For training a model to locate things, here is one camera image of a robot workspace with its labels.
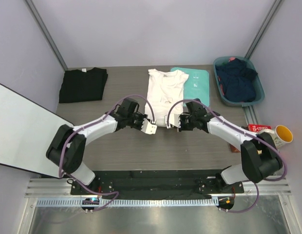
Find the white cloth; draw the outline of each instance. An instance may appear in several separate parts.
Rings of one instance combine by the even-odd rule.
[[[149,69],[148,72],[150,76],[147,100],[153,108],[156,125],[166,127],[165,116],[173,104],[184,98],[184,83],[189,75],[180,70],[161,72]],[[183,104],[177,104],[171,113],[183,113]],[[148,104],[145,106],[145,114],[148,115],[148,118],[152,118]]]

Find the orange box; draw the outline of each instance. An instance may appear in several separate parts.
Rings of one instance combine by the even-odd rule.
[[[260,125],[260,124],[249,124],[247,127],[248,127],[249,131],[255,132],[255,133],[261,131],[262,129],[271,129],[271,126],[269,126],[269,125]],[[233,152],[233,153],[239,153],[240,152],[233,145],[229,144],[229,146],[230,146],[231,152]]]

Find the wall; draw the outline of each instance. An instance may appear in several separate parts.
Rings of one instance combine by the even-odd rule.
[[[62,77],[63,70],[25,3],[0,1],[0,83],[55,111]],[[30,176],[0,166],[0,234],[17,232]]]
[[[263,124],[284,124],[294,141],[281,149],[302,219],[302,0],[286,0],[251,58],[265,92]]]
[[[33,0],[68,67],[244,56],[273,0]]]

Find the white mug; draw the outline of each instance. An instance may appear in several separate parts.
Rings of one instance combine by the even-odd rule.
[[[274,129],[263,129],[259,131],[258,134],[263,132],[269,133],[272,136],[273,142],[277,149],[293,141],[292,132],[283,125],[278,125]]]

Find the laundry basket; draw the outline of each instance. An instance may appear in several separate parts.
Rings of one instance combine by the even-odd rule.
[[[220,96],[221,96],[221,101],[227,106],[242,106],[242,107],[252,106],[252,105],[255,105],[255,104],[258,104],[258,103],[262,102],[263,99],[264,99],[264,90],[263,90],[262,84],[260,83],[260,80],[259,80],[258,76],[256,76],[256,78],[254,79],[254,81],[252,83],[253,86],[254,86],[255,92],[256,92],[256,98],[255,98],[254,101],[252,101],[252,102],[234,102],[234,101],[229,101],[227,98],[224,97],[223,93],[221,92],[220,84],[219,84],[219,81],[218,81],[218,78],[217,78],[218,76],[217,76],[216,66],[228,63],[229,59],[231,57],[235,57],[237,59],[240,59],[240,60],[243,60],[243,61],[247,62],[247,67],[248,68],[256,70],[253,63],[250,60],[248,60],[244,57],[228,56],[228,57],[217,58],[214,61],[214,72],[215,72],[216,82],[217,82],[217,85],[218,85],[218,90],[219,90],[219,93],[220,93]]]

